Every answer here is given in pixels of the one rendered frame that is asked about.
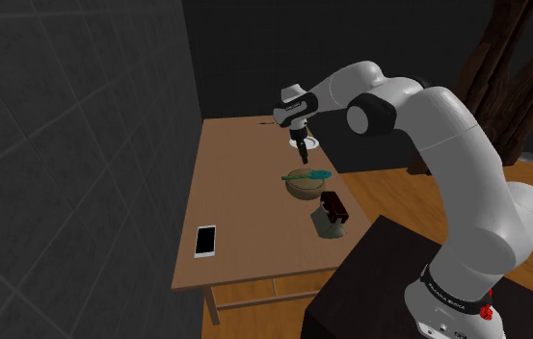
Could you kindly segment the white plate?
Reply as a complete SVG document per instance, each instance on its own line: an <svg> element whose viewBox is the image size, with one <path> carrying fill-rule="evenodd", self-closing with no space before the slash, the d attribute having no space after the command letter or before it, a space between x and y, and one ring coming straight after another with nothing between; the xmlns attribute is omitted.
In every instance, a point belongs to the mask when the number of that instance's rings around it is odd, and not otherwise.
<svg viewBox="0 0 533 339"><path fill-rule="evenodd" d="M290 139L289 140L289 144L294 147L294 148L297 148L297 142L293 139ZM306 149L307 150L312 150L312 149L315 149L319 146L319 142L317 139L315 139L314 137L312 136L307 136L306 138L304 138L304 144L306 146Z"/></svg>

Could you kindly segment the teal and green spoon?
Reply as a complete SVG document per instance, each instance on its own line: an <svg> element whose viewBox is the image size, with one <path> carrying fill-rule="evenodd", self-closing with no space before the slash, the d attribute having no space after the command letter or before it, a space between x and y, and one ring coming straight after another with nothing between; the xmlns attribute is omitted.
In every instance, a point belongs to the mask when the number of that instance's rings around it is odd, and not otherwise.
<svg viewBox="0 0 533 339"><path fill-rule="evenodd" d="M325 180L332 176L332 173L328 170L313 170L313 169L297 169L291 171L287 175L283 176L281 179L295 180L295 179L311 179L311 180Z"/></svg>

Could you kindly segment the tan wooden bowl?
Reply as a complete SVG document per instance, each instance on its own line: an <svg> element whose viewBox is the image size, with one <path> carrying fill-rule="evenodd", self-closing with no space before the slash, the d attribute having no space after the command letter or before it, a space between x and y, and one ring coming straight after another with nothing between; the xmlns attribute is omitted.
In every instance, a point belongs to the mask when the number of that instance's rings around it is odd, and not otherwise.
<svg viewBox="0 0 533 339"><path fill-rule="evenodd" d="M300 200L319 198L326 189L325 179L297 178L284 182L287 192Z"/></svg>

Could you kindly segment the brown wooden table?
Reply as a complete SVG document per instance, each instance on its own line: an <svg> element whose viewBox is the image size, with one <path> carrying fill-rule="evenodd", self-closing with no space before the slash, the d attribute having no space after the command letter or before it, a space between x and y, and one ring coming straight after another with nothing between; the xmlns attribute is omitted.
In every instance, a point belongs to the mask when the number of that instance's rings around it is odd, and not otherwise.
<svg viewBox="0 0 533 339"><path fill-rule="evenodd" d="M310 168L332 173L326 187L349 213L342 238L320 238L310 217L319 201L286 191L281 178L302 164L287 130L265 116L203 122L172 288L201 289L213 324L220 311L243 305L218 303L215 287L334 270L370 227L324 151L313 149L308 159ZM216 226L215 255L195 258L203 225Z"/></svg>

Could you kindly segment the white smartphone with black screen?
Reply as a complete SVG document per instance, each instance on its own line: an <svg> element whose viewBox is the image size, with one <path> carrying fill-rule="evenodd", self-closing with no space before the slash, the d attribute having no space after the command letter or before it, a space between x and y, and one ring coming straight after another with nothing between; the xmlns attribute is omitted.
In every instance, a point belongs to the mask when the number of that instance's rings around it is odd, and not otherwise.
<svg viewBox="0 0 533 339"><path fill-rule="evenodd" d="M195 258L213 257L215 255L216 226L203 225L197 228L194 250Z"/></svg>

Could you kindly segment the dark robot stand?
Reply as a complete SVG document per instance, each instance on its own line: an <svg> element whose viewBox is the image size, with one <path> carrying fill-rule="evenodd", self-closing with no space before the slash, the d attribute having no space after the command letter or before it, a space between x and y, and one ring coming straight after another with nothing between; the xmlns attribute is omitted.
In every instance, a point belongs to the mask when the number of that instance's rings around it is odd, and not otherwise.
<svg viewBox="0 0 533 339"><path fill-rule="evenodd" d="M426 339L405 301L440 244L378 217L306 308L300 339ZM507 339L533 339L533 291L504 277L493 287Z"/></svg>

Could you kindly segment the dark brown wooden tree trunk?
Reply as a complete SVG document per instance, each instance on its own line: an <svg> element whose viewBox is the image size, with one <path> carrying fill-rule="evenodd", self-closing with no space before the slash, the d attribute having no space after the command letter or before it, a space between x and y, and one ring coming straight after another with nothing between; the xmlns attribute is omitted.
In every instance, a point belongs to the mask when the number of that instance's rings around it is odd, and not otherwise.
<svg viewBox="0 0 533 339"><path fill-rule="evenodd" d="M501 158L512 166L533 130L533 56L514 75L511 61L533 0L493 0L490 22L459 77L457 96L486 133Z"/></svg>

